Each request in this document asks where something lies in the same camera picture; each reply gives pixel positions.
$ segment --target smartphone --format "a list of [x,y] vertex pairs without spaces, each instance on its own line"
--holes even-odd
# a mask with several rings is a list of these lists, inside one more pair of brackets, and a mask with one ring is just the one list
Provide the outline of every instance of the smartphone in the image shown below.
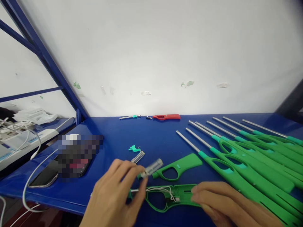
[[36,176],[31,183],[29,188],[46,188],[51,186],[58,178],[58,156],[51,161],[47,167],[42,170],[41,173]]

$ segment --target clear plastic part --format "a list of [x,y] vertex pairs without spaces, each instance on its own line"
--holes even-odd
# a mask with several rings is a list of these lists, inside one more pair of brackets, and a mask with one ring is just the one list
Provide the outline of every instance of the clear plastic part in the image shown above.
[[140,151],[140,153],[132,159],[132,162],[137,163],[144,155],[145,153],[143,151]]
[[145,171],[141,173],[141,177],[145,178],[147,176],[152,175],[155,171],[160,169],[162,166],[163,166],[162,160],[158,159],[157,161],[155,161],[154,163],[152,163],[151,165],[145,168]]

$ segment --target blue metal shelf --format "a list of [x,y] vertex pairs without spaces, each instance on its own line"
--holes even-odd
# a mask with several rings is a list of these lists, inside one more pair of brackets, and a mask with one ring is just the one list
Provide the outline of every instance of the blue metal shelf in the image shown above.
[[87,119],[89,117],[88,113],[86,112],[85,108],[73,92],[72,88],[69,86],[68,82],[64,78],[63,74],[61,73],[60,69],[56,65],[51,55],[49,54],[48,50],[43,45],[41,39],[35,32],[33,26],[29,22],[28,18],[25,16],[17,1],[0,0],[0,2],[25,38],[19,35],[15,30],[5,24],[2,20],[0,20],[0,28],[7,34],[9,34],[11,37],[13,37],[15,40],[17,40],[19,43],[21,43],[23,46],[25,46],[30,51],[36,54],[58,86],[56,88],[3,97],[0,98],[0,102],[6,102],[14,99],[43,94],[55,90],[61,90],[77,113],[76,124],[78,125],[79,123],[81,123],[82,120]]

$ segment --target green handle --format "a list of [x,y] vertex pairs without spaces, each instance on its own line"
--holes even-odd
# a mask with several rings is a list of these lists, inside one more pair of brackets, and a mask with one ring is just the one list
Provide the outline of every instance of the green handle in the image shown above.
[[[290,196],[286,192],[282,191],[280,188],[276,187],[268,180],[259,175],[256,171],[254,171],[246,162],[242,159],[231,155],[224,154],[219,152],[214,147],[210,148],[210,150],[220,159],[227,162],[231,166],[235,168],[235,170],[250,184],[252,184],[255,188],[257,188],[260,192],[266,195],[268,198],[272,199],[278,205],[283,207],[285,210],[296,216],[297,218],[303,220],[303,214],[299,211],[303,209],[303,203]],[[230,159],[234,159],[241,164],[235,164]]]
[[[179,159],[178,161],[175,161],[175,162],[157,170],[156,172],[154,172],[152,174],[152,177],[154,179],[156,179],[157,177],[161,177],[162,179],[167,180],[167,181],[177,181],[183,172],[185,172],[186,170],[191,169],[193,167],[201,166],[202,164],[203,163],[202,163],[201,159],[196,154],[192,153],[190,155],[185,156],[184,158]],[[169,168],[174,168],[177,171],[178,176],[176,179],[168,179],[163,176],[163,172],[168,170]]]
[[275,141],[278,145],[282,145],[282,146],[287,147],[288,149],[290,149],[290,150],[292,150],[292,151],[294,151],[294,152],[296,152],[300,155],[303,155],[303,147],[296,144],[295,142],[292,142],[290,140],[287,140],[287,139],[284,139],[284,138],[281,138],[281,137],[267,135],[267,134],[264,134],[262,132],[259,132],[258,130],[255,130],[252,133],[255,134],[255,135],[261,135],[263,137],[270,138],[273,141]]
[[[251,199],[259,204],[262,204],[272,213],[274,213],[280,220],[282,220],[285,225],[288,226],[302,226],[302,222],[296,218],[294,215],[277,205],[275,202],[270,200],[268,197],[263,195],[257,189],[255,189],[251,184],[249,184],[245,179],[243,179],[240,174],[228,163],[215,158],[210,158],[206,154],[200,155],[203,156],[204,160],[215,170],[217,171],[224,179],[226,179],[236,190],[242,193],[248,199]],[[224,164],[227,169],[221,169],[217,166],[215,162],[220,162]]]
[[283,191],[290,193],[292,191],[292,189],[294,188],[294,183],[291,180],[289,180],[282,174],[280,174],[276,171],[273,171],[272,168],[268,167],[267,165],[265,165],[265,163],[258,160],[257,158],[259,158],[259,159],[262,159],[262,158],[269,159],[269,158],[262,155],[258,151],[255,151],[249,145],[246,145],[246,144],[240,143],[240,142],[231,141],[225,137],[221,137],[221,140],[219,141],[219,146],[223,152],[232,153],[235,156],[246,161],[261,176],[263,176],[265,179],[267,179],[268,181],[270,181],[277,187],[281,188]]
[[257,143],[261,143],[261,144],[265,144],[267,146],[269,146],[272,150],[279,152],[280,154],[288,157],[289,159],[299,163],[300,165],[303,165],[303,158],[302,155],[288,149],[287,147],[283,146],[281,142],[275,141],[273,140],[271,137],[267,137],[267,136],[258,136],[258,135],[252,135],[250,133],[247,133],[245,131],[240,131],[240,134],[244,135],[245,137],[247,137],[248,139],[257,142]]
[[291,136],[288,136],[286,139],[303,147],[303,140],[300,140],[300,139],[297,139],[297,138],[291,137]]
[[292,161],[291,159],[285,157],[284,155],[278,152],[271,150],[270,147],[264,144],[248,141],[241,137],[236,137],[235,139],[245,144],[248,144],[256,151],[259,151],[265,156],[267,156],[270,160],[263,158],[259,161],[263,162],[265,165],[269,166],[270,168],[276,170],[277,172],[279,172],[280,174],[291,180],[296,187],[303,190],[303,175],[294,171],[294,169],[300,170],[295,167],[299,165],[298,163]]
[[[158,211],[160,213],[164,213],[166,212],[168,209],[177,206],[177,205],[190,205],[190,206],[196,206],[196,207],[200,207],[199,204],[191,202],[191,197],[192,197],[192,193],[191,190],[194,186],[196,186],[196,184],[183,184],[183,185],[166,185],[169,186],[171,188],[171,193],[174,196],[176,202],[174,200],[171,200],[171,195],[168,192],[164,192],[164,191],[148,191],[146,193],[146,197],[145,200],[146,202],[155,210]],[[153,186],[153,188],[161,188],[164,186]],[[148,196],[151,193],[156,193],[156,192],[161,192],[164,194],[165,200],[166,200],[166,205],[164,209],[158,209],[157,207],[155,207],[154,205],[151,204],[151,202],[149,201]],[[129,191],[128,194],[128,198],[133,199],[134,195],[131,192],[131,190]]]

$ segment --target white wall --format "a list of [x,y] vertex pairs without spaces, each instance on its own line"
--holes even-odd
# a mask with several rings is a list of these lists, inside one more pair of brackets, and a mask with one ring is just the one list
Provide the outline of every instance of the white wall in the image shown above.
[[[22,35],[1,4],[0,19]],[[57,87],[34,53],[1,29],[0,40],[0,97]],[[59,90],[2,102],[0,106],[14,111],[42,107],[50,114],[58,114],[61,117],[75,116],[74,109]]]
[[93,117],[274,112],[302,79],[295,3],[20,1]]

